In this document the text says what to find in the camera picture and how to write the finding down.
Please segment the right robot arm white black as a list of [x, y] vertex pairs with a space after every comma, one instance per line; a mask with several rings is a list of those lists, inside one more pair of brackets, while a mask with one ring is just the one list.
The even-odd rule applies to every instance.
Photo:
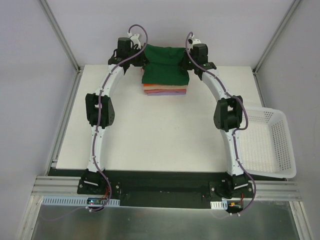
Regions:
[[208, 47], [187, 39], [181, 68], [193, 70], [199, 79], [206, 84], [216, 100], [213, 123], [220, 130], [224, 141], [227, 159], [227, 177], [214, 187], [214, 192], [226, 199], [237, 197], [243, 188], [249, 185], [249, 177], [243, 166], [240, 131], [248, 128], [248, 114], [244, 108], [243, 98], [232, 95], [219, 77], [217, 67], [208, 62]]

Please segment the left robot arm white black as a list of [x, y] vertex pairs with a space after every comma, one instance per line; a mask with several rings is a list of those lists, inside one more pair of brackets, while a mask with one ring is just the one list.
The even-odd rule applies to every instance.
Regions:
[[118, 39], [117, 48], [108, 60], [104, 80], [94, 93], [85, 96], [86, 118], [91, 128], [91, 147], [86, 170], [78, 183], [78, 194], [102, 195], [111, 190], [110, 182], [103, 173], [106, 133], [115, 120], [111, 96], [131, 65], [141, 67], [145, 63], [143, 51], [147, 45], [142, 45], [139, 37], [138, 33], [130, 33], [128, 37]]

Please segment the green t shirt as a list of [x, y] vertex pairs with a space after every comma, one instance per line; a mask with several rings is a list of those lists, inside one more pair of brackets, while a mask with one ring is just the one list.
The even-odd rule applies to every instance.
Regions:
[[181, 69], [180, 63], [184, 58], [183, 47], [160, 47], [147, 45], [144, 55], [147, 59], [143, 67], [143, 84], [168, 86], [186, 86], [189, 84], [189, 74]]

